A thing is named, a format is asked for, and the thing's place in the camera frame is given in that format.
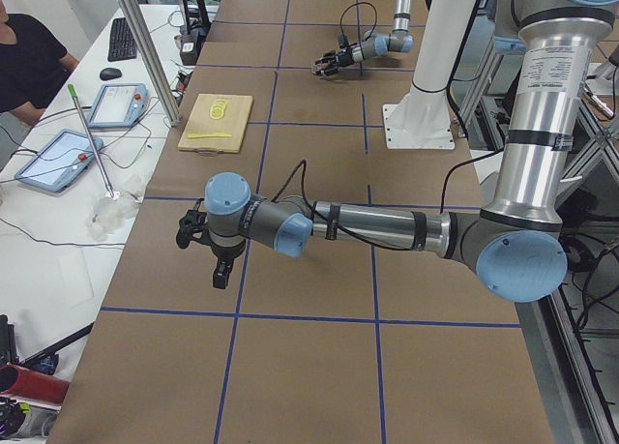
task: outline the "person's arm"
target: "person's arm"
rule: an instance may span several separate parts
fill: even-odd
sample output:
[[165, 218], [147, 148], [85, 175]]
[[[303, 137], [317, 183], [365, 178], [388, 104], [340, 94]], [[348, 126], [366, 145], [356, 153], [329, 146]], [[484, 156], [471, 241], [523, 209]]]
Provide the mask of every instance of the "person's arm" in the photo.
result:
[[58, 62], [60, 62], [60, 65], [67, 69], [70, 74], [74, 72], [74, 70], [77, 68], [77, 64], [79, 64], [79, 61], [74, 58], [69, 52], [67, 52], [64, 57], [59, 59]]
[[43, 116], [45, 109], [36, 108], [32, 105], [32, 103], [27, 102], [14, 108], [13, 110], [10, 110], [10, 112], [22, 122], [34, 127]]

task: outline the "cardboard table surface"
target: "cardboard table surface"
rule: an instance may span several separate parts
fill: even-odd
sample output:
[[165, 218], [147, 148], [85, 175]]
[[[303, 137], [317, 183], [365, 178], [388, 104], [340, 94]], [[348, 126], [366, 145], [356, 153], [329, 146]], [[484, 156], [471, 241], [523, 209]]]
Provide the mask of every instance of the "cardboard table surface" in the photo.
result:
[[[251, 243], [217, 290], [210, 250], [175, 245], [209, 177], [236, 171], [270, 196], [300, 159], [310, 199], [437, 212], [466, 141], [394, 152], [382, 130], [416, 51], [310, 74], [358, 1], [389, 29], [395, 0], [222, 1], [181, 114], [201, 93], [253, 96], [241, 152], [179, 152], [183, 123], [171, 131], [49, 443], [552, 442], [514, 306], [465, 267], [354, 242], [316, 239], [299, 259]], [[415, 49], [426, 18], [415, 0]], [[343, 23], [356, 36], [373, 14]], [[468, 165], [448, 208], [481, 201]]]

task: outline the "wooden cutting board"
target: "wooden cutting board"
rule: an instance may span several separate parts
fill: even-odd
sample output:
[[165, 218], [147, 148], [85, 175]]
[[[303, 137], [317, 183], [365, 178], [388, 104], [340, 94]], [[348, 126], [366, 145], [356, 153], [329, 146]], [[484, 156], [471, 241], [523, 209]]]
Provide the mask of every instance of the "wooden cutting board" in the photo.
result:
[[252, 103], [253, 96], [198, 95], [178, 143], [178, 149], [239, 152]]

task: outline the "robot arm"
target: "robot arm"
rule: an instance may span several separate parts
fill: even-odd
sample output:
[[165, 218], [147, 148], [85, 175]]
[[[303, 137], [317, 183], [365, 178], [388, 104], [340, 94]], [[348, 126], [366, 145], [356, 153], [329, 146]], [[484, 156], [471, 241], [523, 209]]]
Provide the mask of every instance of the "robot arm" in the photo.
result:
[[[435, 252], [465, 264], [501, 297], [541, 299], [567, 271], [566, 255], [556, 240], [562, 223], [554, 201], [592, 49], [612, 29], [617, 1], [499, 2], [497, 16], [519, 29], [527, 52], [495, 196], [479, 214], [427, 216], [327, 202], [312, 205], [299, 197], [273, 202], [251, 194], [242, 177], [224, 173], [207, 185], [206, 212], [195, 209], [190, 213], [198, 220], [181, 220], [179, 246], [190, 240], [211, 246], [224, 270], [214, 275], [216, 287], [225, 287], [225, 270], [231, 271], [247, 239], [298, 256], [313, 233], [330, 240], [353, 237], [396, 251]], [[508, 13], [501, 4], [509, 5]]]
[[356, 239], [392, 251], [434, 252], [465, 263], [491, 291], [517, 302], [553, 291], [566, 272], [561, 246], [547, 234], [479, 226], [482, 219], [473, 214], [433, 216], [334, 202], [310, 204], [298, 196], [273, 202], [252, 194], [247, 181], [230, 172], [209, 180], [204, 203], [206, 212], [197, 211], [198, 201], [180, 220], [177, 244], [185, 248], [197, 241], [211, 247], [218, 258], [213, 286], [220, 289], [226, 288], [233, 261], [248, 239], [298, 257], [311, 235]]
[[318, 76], [331, 76], [342, 67], [373, 59], [390, 51], [410, 51], [413, 47], [413, 38], [408, 34], [410, 5], [411, 0], [397, 0], [393, 29], [388, 35], [369, 30], [360, 43], [351, 44], [342, 31], [338, 38], [339, 51], [331, 50], [325, 53], [314, 62], [311, 72]]

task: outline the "computer mouse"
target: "computer mouse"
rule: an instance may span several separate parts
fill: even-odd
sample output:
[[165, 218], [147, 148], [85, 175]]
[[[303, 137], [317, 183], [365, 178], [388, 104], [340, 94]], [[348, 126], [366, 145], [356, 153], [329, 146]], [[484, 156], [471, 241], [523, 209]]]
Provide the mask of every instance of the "computer mouse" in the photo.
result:
[[103, 81], [108, 81], [109, 79], [120, 78], [122, 75], [123, 73], [120, 69], [106, 67], [99, 73], [99, 78]]

